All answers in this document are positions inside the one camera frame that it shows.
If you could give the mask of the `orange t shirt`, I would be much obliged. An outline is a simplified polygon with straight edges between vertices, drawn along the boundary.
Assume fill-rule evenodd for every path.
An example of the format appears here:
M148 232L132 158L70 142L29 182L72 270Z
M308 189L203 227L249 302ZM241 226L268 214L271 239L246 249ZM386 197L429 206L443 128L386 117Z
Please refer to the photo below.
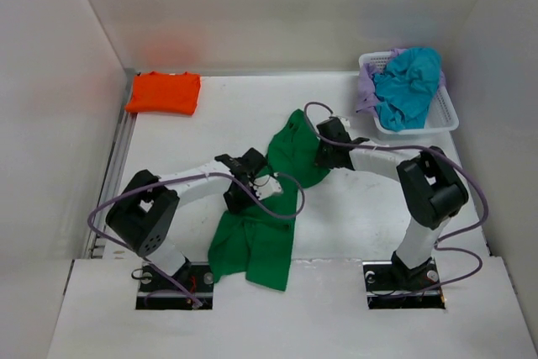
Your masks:
M126 112L193 116L198 106L201 77L198 74L165 74L152 71L134 77Z

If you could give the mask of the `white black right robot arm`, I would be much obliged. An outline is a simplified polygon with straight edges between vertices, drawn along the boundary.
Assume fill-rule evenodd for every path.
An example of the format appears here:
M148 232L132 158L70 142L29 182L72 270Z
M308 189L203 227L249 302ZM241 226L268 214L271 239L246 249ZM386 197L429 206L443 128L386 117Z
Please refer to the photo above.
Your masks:
M413 158L374 147L367 138L352 139L336 117L317 125L321 136L316 166L370 172L400 184L410 214L402 242L387 265L366 266L366 285L372 291L414 292L437 284L432 251L442 230L467 203L469 195L456 171L439 155L422 151Z

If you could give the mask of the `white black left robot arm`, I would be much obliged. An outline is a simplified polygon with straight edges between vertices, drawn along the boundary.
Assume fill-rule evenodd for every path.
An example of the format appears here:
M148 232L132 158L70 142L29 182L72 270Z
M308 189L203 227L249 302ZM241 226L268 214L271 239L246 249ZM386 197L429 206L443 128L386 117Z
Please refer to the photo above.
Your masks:
M170 290L184 288L188 281L189 260L167 237L177 209L210 195L224 197L227 209L237 214L255 204L242 186L262 199L259 187L268 181L261 172L268 166L258 150L250 148L241 157L226 154L211 162L182 172L192 181L153 187L130 195L138 187L161 180L148 170L137 172L123 191L124 199L115 202L106 216L108 227L139 257L147 258L160 269L160 280Z

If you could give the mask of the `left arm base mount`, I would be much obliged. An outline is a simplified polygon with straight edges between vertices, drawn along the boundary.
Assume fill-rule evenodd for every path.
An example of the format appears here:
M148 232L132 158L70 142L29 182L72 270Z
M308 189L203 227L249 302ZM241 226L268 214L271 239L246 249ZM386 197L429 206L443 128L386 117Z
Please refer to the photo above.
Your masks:
M207 262L190 263L173 276L191 295L201 302L199 310L211 310L214 305L214 276ZM164 278L147 263L131 272L138 282L137 310L194 310L194 300Z

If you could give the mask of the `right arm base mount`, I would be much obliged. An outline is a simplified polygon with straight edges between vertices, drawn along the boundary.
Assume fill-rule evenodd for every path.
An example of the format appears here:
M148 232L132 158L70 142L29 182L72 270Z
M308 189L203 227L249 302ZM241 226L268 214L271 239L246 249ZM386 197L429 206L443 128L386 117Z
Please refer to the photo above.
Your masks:
M392 261L364 261L369 309L444 309L435 260L414 270Z

